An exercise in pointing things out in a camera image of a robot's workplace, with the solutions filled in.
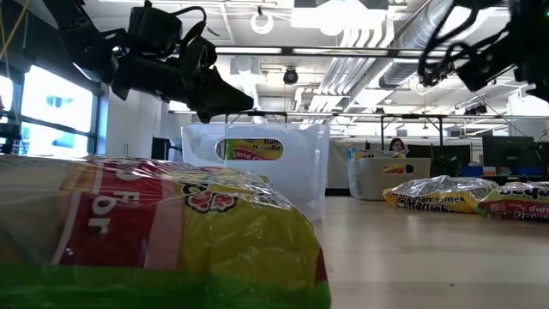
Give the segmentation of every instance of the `ceiling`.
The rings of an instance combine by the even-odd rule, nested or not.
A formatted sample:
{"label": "ceiling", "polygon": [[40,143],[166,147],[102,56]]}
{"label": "ceiling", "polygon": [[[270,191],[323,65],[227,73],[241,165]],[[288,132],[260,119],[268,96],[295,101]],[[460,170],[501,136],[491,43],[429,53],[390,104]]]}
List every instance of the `ceiling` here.
{"label": "ceiling", "polygon": [[[127,27],[130,9],[140,5],[135,3],[114,3],[100,0],[86,0],[85,10],[93,20],[100,31],[113,28]],[[119,2],[131,2],[131,0],[120,0]],[[169,3],[171,0],[164,0],[163,3]],[[189,6],[181,4],[182,1],[172,0],[174,4],[154,5],[157,9],[163,9],[171,12],[182,7]],[[274,26],[272,31],[267,34],[259,34],[252,30],[250,19],[256,12],[254,0],[247,1],[246,5],[238,3],[238,0],[215,3],[209,1],[205,4],[205,10],[208,12],[208,26],[214,30],[219,37],[211,33],[205,33],[204,37],[211,40],[216,45],[271,45],[271,46],[338,46],[341,43],[342,34],[337,36],[328,36],[318,28],[296,28],[292,27],[290,22],[294,7],[293,0],[282,0],[277,2],[260,1],[256,2],[262,5],[264,12],[269,12],[274,17]],[[395,19],[395,30],[405,25],[406,21],[422,7],[425,0],[407,0],[405,9],[400,9],[393,14]],[[31,1],[29,8],[34,14],[55,26],[55,21],[41,1]],[[200,21],[200,13],[191,12],[182,16],[184,29],[189,29],[195,23]],[[508,21],[508,16],[504,11],[490,15],[484,22],[476,25],[465,41],[474,43],[486,36],[499,31]],[[217,65],[224,78],[230,80],[231,59],[233,57],[220,57]],[[265,77],[264,81],[256,85],[257,94],[270,108],[276,108],[277,103],[281,102],[278,110],[292,108],[292,104],[284,103],[279,98],[288,98],[293,100],[296,90],[303,87],[303,84],[287,86],[282,82],[282,76],[287,66],[294,66],[299,73],[300,82],[307,82],[311,87],[317,87],[323,81],[325,74],[333,62],[333,58],[317,57],[254,57],[260,64],[260,74]],[[423,89],[417,85],[417,78],[411,78],[405,82],[397,91],[394,91],[385,100],[371,102],[369,109],[364,107],[353,107],[348,112],[368,112],[376,106],[382,106],[386,112],[424,112],[429,113],[463,113],[463,106],[471,105],[480,101],[476,95],[471,94],[456,77],[451,77],[442,82],[436,88]],[[498,84],[488,86],[481,91],[479,95],[486,98],[490,105],[499,113],[506,112],[507,95],[516,91],[520,84],[513,81],[512,75],[502,76]],[[344,106],[344,100],[334,105],[334,108]]]}

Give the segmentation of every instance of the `person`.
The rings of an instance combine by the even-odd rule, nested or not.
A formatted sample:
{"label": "person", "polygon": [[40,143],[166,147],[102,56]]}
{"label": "person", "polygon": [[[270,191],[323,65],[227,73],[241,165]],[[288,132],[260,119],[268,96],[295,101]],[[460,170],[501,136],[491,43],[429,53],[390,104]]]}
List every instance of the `person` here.
{"label": "person", "polygon": [[404,149],[406,149],[406,146],[400,138],[396,137],[391,140],[389,151],[402,151]]}

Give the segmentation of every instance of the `white ceiling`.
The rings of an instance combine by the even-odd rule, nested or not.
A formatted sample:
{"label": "white ceiling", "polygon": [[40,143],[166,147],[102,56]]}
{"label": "white ceiling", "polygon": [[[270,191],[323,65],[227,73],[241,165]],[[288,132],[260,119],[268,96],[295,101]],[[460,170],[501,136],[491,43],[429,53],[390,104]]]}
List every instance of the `white ceiling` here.
{"label": "white ceiling", "polygon": [[[425,0],[407,0],[407,9],[399,16],[400,20],[395,22],[395,29],[401,26],[409,16],[417,10]],[[92,18],[93,22],[100,31],[113,28],[127,27],[128,15],[130,9],[138,4],[134,3],[104,3],[99,0],[86,0],[85,9]],[[292,12],[293,0],[277,1],[278,5],[264,4],[265,11],[274,12],[283,17],[290,18]],[[181,4],[155,5],[158,9],[165,11],[175,11],[181,8]],[[268,34],[255,33],[250,27],[250,18],[255,12],[253,6],[235,8],[231,5],[226,6],[227,22],[224,21],[219,4],[205,8],[208,14],[209,26],[220,35],[214,37],[210,33],[204,36],[210,39],[216,45],[294,45],[294,46],[334,46],[338,44],[341,37],[327,36],[318,29],[304,29],[291,27],[290,21],[281,18],[274,19],[274,28]],[[45,10],[44,4],[40,0],[32,0],[30,10],[44,19],[55,24],[49,13]],[[189,13],[184,15],[184,29],[189,29],[196,22],[202,19],[200,13]],[[496,33],[500,30],[508,17],[504,14],[489,17],[477,30],[472,32],[465,40],[469,43],[478,41],[486,36]],[[223,70],[228,70],[230,57],[220,57],[218,65]],[[280,67],[295,66],[298,68],[300,76],[307,80],[320,82],[323,74],[328,70],[332,58],[308,58],[308,57],[259,57],[261,64],[279,64]],[[257,85],[257,91],[262,97],[287,97],[293,98],[297,86],[284,86],[281,82],[283,72],[269,71],[267,82]],[[488,101],[498,109],[504,112],[506,106],[506,94],[516,90],[516,87],[502,86],[510,79],[505,77],[499,85],[489,86],[482,91],[485,93]],[[409,91],[396,91],[388,99],[394,104],[385,106],[386,112],[412,112],[422,111],[423,105],[428,106],[431,112],[450,112],[454,106],[464,101],[470,100],[474,94],[468,92],[461,81],[451,79],[440,85],[439,88],[429,89],[425,95],[419,94],[411,81],[411,85],[403,85],[403,88],[410,88]]]}

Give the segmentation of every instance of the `white plastic bin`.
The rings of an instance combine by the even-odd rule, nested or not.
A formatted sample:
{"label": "white plastic bin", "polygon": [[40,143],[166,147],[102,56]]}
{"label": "white plastic bin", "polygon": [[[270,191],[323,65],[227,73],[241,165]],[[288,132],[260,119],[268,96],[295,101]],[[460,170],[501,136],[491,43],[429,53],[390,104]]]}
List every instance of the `white plastic bin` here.
{"label": "white plastic bin", "polygon": [[[198,167],[234,167],[267,176],[310,221],[324,215],[329,127],[318,124],[189,124],[181,127],[183,161]],[[275,161],[224,160],[216,153],[224,139],[280,141]]]}
{"label": "white plastic bin", "polygon": [[[410,165],[411,173],[386,173],[385,167]],[[349,162],[349,189],[358,199],[382,201],[383,190],[394,188],[414,179],[428,179],[431,175],[431,159],[428,158],[363,158]]]}

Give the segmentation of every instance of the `exposed duct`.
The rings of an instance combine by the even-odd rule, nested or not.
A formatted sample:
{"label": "exposed duct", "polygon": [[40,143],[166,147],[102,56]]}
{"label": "exposed duct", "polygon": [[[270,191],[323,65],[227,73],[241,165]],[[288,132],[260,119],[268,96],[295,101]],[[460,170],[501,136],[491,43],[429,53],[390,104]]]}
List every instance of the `exposed duct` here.
{"label": "exposed duct", "polygon": [[[393,42],[394,48],[419,48],[427,46],[431,34],[451,8],[453,0],[430,1],[402,34]],[[381,88],[397,88],[418,69],[417,64],[393,61],[379,79]]]}

